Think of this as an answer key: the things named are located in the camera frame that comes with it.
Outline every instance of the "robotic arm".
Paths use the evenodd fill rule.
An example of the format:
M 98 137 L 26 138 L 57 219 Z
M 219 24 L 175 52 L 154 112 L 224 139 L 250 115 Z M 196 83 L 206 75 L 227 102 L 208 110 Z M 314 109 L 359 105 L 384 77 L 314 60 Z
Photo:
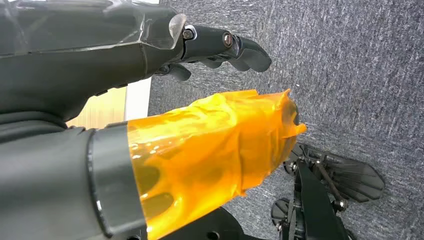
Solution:
M 0 1 L 0 24 L 4 239 L 159 239 L 259 185 L 306 130 L 288 91 L 254 90 L 67 128 L 110 88 L 154 74 L 187 80 L 181 63 L 263 72 L 271 59 L 254 41 L 125 0 Z

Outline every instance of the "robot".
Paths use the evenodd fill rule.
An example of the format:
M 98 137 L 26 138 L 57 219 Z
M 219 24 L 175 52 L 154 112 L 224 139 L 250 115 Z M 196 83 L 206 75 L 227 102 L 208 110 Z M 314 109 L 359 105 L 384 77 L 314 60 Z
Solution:
M 336 212 L 378 199 L 384 183 L 366 164 L 296 143 L 306 126 L 288 91 L 218 93 L 105 129 L 66 125 L 111 88 L 188 80 L 181 63 L 271 65 L 256 42 L 186 18 L 127 0 L 0 1 L 2 239 L 257 239 L 220 206 L 282 162 L 295 190 L 272 208 L 280 239 L 353 239 Z

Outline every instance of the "robotic finger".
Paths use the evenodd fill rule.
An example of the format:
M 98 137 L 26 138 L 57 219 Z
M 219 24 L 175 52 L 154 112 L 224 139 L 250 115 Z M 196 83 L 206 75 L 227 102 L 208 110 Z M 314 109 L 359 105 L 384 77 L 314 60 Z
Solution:
M 186 25 L 182 31 L 183 55 L 176 63 L 201 62 L 211 69 L 229 62 L 234 68 L 245 72 L 266 71 L 272 60 L 267 52 L 255 41 L 231 34 L 224 29 Z M 182 65 L 171 63 L 161 67 L 156 75 L 172 75 L 185 81 L 191 76 Z

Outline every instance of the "black mechanical bracket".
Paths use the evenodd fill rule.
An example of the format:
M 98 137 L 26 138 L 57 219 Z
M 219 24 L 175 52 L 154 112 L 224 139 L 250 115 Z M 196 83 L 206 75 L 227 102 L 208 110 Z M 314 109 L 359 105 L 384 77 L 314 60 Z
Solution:
M 368 164 L 306 144 L 296 144 L 284 169 L 295 182 L 294 196 L 277 200 L 271 210 L 281 240 L 355 240 L 337 211 L 345 211 L 348 200 L 377 200 L 385 187 Z

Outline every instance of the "screw hole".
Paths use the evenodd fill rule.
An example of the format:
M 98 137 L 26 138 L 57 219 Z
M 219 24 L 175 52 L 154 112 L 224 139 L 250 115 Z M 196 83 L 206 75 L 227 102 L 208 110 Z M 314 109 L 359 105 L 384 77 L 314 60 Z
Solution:
M 220 235 L 216 231 L 210 231 L 210 232 L 208 232 L 206 234 L 206 237 L 209 240 L 218 240 L 218 239 L 220 239 Z
M 126 238 L 126 240 L 142 240 L 139 236 L 129 236 Z

